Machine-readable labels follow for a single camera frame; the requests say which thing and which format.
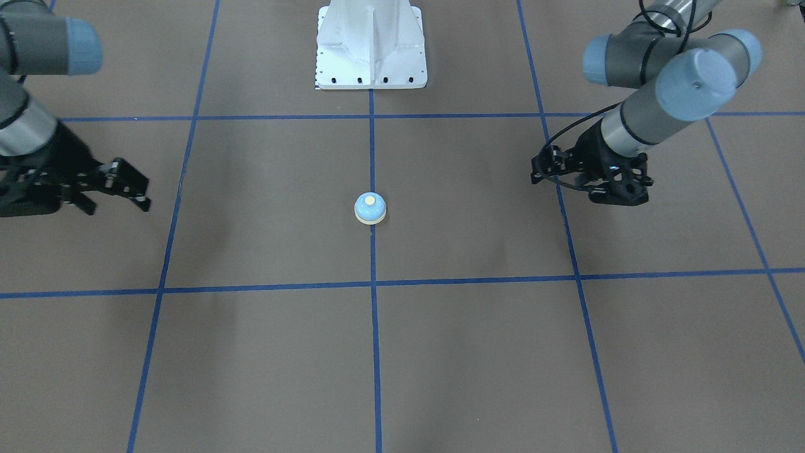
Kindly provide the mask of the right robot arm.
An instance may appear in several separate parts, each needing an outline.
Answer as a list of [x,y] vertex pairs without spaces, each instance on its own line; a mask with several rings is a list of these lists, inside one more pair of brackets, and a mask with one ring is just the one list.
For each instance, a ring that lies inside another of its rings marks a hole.
[[28,76],[97,74],[103,43],[92,24],[55,14],[43,1],[3,1],[1,12],[1,215],[49,215],[71,204],[93,215],[89,192],[147,212],[149,180],[126,160],[96,160],[63,121],[26,90]]

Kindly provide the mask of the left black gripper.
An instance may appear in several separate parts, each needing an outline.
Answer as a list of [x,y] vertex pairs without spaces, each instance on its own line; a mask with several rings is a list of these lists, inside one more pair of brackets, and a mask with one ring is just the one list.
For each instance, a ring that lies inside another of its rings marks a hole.
[[643,152],[624,157],[610,149],[596,123],[568,149],[547,141],[531,159],[531,183],[549,181],[587,193],[592,203],[639,206],[650,200],[648,188],[653,186],[647,161]]

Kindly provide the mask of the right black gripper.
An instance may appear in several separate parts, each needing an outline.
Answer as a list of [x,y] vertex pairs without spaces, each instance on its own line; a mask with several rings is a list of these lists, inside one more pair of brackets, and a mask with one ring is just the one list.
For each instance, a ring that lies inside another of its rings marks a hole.
[[103,164],[68,126],[58,123],[42,147],[20,157],[2,157],[1,216],[26,217],[54,214],[72,196],[83,190],[88,178],[104,178],[95,191],[124,198],[142,212],[149,212],[149,178],[124,158]]

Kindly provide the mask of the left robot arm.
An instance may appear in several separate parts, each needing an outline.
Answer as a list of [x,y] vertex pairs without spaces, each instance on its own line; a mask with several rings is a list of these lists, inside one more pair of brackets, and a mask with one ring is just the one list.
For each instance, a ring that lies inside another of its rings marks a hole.
[[647,152],[716,114],[762,63],[762,44],[747,30],[692,37],[711,21],[716,1],[638,5],[626,28],[593,38],[582,58],[588,81],[631,94],[587,116],[592,126],[573,147],[555,144],[560,133],[549,138],[531,160],[532,184],[550,181],[597,204],[647,203]]

